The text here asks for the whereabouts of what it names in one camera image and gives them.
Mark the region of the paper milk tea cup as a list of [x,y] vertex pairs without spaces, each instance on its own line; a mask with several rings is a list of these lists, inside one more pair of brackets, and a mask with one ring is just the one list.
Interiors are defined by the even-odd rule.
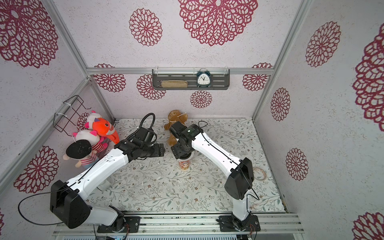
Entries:
[[188,170],[190,165],[191,165],[191,159],[193,158],[193,156],[194,156],[194,152],[191,152],[189,154],[185,154],[185,155],[181,156],[178,159],[179,167],[182,170]]

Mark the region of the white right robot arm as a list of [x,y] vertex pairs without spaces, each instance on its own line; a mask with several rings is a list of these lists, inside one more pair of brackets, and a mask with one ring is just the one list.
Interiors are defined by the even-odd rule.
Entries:
[[255,178],[252,161],[248,158],[240,159],[227,152],[215,143],[199,125],[192,124],[186,127],[182,123],[176,122],[170,127],[170,132],[177,140],[177,143],[171,147],[177,160],[185,160],[193,152],[198,151],[224,173],[225,190],[233,200],[232,225],[229,226],[222,217],[219,217],[218,222],[227,229],[239,232],[260,231],[258,218],[251,212],[248,201],[248,197],[260,199],[253,189]]

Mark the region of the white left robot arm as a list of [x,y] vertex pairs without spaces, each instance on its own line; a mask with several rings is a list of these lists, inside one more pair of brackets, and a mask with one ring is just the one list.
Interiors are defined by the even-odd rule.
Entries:
[[69,229],[88,224],[104,225],[113,232],[123,231],[126,220],[122,211],[113,206],[93,206],[86,200],[94,189],[131,161],[163,157],[164,145],[156,141],[152,126],[139,125],[92,167],[66,182],[56,181],[48,192],[50,211]]

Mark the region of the brown teddy bear plush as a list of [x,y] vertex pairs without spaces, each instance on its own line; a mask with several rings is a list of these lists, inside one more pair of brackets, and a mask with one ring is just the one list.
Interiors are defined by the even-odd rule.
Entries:
[[[164,125],[165,131],[169,131],[171,126],[176,122],[181,122],[183,125],[185,125],[185,122],[188,120],[188,114],[182,113],[179,110],[173,110],[168,115],[168,123]],[[167,143],[170,147],[174,146],[177,143],[177,139],[173,136],[173,134],[170,134],[169,139],[167,140]]]

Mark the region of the pink white pig plush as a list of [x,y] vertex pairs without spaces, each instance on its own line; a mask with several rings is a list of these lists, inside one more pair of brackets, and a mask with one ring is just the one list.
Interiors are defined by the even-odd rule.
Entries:
[[77,133],[73,133],[73,137],[76,141],[87,140],[91,144],[92,149],[97,153],[104,151],[108,147],[108,144],[105,142],[106,137],[101,137],[92,127],[95,119],[101,117],[100,114],[92,111],[92,113],[86,117],[84,126],[81,130]]

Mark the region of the orange fox plush toy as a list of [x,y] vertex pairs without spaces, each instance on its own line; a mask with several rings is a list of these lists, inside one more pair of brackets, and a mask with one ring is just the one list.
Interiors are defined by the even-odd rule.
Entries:
[[120,137],[115,127],[103,118],[95,118],[92,124],[92,129],[95,130],[99,136],[108,138],[114,144],[120,142]]

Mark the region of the teal alarm clock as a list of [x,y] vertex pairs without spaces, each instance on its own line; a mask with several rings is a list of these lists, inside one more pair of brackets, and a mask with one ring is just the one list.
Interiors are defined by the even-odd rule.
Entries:
[[200,71],[197,73],[197,87],[208,88],[212,83],[211,73],[209,71]]

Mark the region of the black-haired doll plush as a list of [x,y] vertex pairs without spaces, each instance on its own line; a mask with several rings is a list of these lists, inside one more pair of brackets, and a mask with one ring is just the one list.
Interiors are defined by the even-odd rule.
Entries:
[[92,149],[89,141],[78,140],[67,147],[63,159],[65,161],[76,160],[76,168],[84,167],[88,169],[99,160],[99,157],[96,155],[96,151]]

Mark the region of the roll of clear tape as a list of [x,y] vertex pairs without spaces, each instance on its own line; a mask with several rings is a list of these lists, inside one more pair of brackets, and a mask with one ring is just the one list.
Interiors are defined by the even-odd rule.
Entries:
[[259,167],[254,167],[254,176],[255,179],[258,181],[265,181],[268,178],[267,172]]

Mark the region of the grey wall shelf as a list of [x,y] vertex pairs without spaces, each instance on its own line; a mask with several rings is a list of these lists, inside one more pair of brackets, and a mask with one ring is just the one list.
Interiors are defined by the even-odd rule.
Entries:
[[[212,83],[208,88],[197,87],[197,73],[209,71]],[[182,80],[188,82],[187,88],[162,88],[161,82],[165,80]],[[152,70],[152,86],[155,90],[227,90],[230,86],[230,70],[228,69],[199,69],[191,71]]]

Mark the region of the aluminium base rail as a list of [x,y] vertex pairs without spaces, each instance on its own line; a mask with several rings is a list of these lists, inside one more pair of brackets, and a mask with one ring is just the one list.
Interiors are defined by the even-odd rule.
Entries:
[[81,225],[69,229],[64,224],[55,227],[53,240],[135,240],[135,239],[256,239],[275,236],[304,239],[304,228],[296,214],[253,214],[245,230],[232,226],[232,216],[227,213],[211,214],[154,214],[128,213],[126,225],[113,232],[101,225]]

